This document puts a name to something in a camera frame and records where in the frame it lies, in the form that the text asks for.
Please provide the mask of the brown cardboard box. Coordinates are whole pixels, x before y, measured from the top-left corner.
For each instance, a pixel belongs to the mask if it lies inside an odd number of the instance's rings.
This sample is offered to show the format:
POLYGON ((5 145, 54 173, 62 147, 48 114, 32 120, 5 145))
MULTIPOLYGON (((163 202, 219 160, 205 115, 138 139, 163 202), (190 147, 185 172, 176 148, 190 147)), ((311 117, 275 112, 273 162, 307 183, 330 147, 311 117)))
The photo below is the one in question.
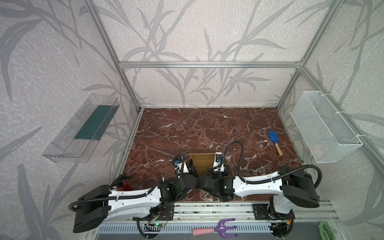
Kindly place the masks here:
POLYGON ((215 153, 190 154, 189 158, 193 161, 198 176, 200 177, 209 168, 212 168, 215 161, 215 153))

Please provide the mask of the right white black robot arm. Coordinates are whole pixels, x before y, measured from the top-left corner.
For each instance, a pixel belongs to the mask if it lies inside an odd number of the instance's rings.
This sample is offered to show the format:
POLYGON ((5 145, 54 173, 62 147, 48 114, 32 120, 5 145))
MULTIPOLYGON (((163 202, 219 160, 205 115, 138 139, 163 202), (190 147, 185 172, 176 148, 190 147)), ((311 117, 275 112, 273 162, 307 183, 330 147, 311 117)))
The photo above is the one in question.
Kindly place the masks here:
POLYGON ((222 202, 253 195, 270 195, 267 208, 267 213, 270 215, 288 215, 294 206, 309 209, 320 206, 316 189, 322 181, 323 173, 318 166, 303 165, 298 168, 281 166, 279 171, 269 175, 244 177, 241 168, 244 151, 241 141, 230 142, 223 157, 215 161, 214 166, 198 178, 197 188, 222 202), (239 144, 241 147, 238 174, 229 176, 224 161, 234 144, 239 144))

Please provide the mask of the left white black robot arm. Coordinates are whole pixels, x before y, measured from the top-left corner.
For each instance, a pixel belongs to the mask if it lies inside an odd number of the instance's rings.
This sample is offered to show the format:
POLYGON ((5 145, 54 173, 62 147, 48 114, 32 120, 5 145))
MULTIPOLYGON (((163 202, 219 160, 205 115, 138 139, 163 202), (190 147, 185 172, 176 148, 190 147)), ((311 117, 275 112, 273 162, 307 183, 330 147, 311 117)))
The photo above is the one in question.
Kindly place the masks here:
POLYGON ((196 189, 198 173, 193 161, 186 161, 183 154, 174 156, 172 164, 177 177, 163 179, 149 189, 124 191, 128 176, 121 174, 111 185, 99 186, 79 197, 69 205, 69 210, 76 214, 73 232, 87 232, 115 219, 152 219, 184 200, 196 189))

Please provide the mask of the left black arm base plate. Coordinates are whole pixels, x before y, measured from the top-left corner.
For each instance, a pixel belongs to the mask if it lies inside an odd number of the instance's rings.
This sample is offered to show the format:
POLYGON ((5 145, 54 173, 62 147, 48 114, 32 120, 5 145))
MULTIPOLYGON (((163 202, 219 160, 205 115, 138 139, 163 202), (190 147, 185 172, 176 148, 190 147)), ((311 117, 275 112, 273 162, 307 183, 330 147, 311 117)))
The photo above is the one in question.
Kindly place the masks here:
POLYGON ((173 220, 175 205, 154 207, 142 218, 133 217, 133 221, 171 221, 173 220))

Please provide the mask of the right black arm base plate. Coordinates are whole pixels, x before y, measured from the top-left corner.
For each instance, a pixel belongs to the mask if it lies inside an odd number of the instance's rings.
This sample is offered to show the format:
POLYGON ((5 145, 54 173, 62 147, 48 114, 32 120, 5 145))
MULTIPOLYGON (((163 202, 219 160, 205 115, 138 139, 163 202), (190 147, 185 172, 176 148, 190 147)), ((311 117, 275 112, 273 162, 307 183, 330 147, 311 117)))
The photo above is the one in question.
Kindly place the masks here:
POLYGON ((296 219, 293 210, 291 210, 288 214, 272 212, 270 204, 253 204, 252 208, 255 220, 289 222, 296 219))

